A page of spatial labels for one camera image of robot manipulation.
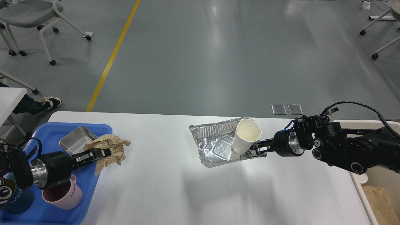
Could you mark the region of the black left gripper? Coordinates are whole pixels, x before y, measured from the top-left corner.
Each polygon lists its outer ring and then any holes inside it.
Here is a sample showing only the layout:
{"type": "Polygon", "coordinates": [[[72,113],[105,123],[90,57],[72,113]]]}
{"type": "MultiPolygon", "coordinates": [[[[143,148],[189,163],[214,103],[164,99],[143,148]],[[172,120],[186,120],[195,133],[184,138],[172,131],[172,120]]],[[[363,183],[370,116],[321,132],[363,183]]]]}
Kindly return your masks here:
{"type": "Polygon", "coordinates": [[[72,157],[64,152],[40,155],[31,161],[33,184],[45,190],[69,181],[73,168],[82,168],[102,158],[111,156],[109,148],[90,148],[72,157]]]}

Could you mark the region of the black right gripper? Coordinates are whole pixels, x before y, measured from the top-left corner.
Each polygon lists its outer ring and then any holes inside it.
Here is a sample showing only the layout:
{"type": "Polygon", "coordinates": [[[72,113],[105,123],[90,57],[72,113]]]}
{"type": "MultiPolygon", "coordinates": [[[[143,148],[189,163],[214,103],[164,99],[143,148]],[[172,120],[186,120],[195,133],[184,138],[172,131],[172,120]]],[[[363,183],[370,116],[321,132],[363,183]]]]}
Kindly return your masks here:
{"type": "Polygon", "coordinates": [[[273,139],[266,139],[252,145],[256,155],[266,155],[268,152],[276,152],[281,157],[299,157],[304,154],[294,132],[278,131],[273,139]]]}

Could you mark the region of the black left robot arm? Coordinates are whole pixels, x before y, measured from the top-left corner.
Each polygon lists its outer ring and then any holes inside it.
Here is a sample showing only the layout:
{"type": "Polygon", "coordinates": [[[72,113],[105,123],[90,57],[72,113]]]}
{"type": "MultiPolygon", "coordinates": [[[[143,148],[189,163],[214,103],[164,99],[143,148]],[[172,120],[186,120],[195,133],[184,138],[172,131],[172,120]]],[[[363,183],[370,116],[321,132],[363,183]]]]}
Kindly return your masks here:
{"type": "Polygon", "coordinates": [[[110,149],[90,148],[72,156],[61,151],[42,153],[42,142],[35,138],[37,145],[29,152],[21,150],[28,143],[26,139],[14,148],[5,150],[1,143],[1,176],[12,173],[21,189],[36,185],[41,190],[66,183],[72,172],[90,165],[102,158],[111,156],[110,149]]]}

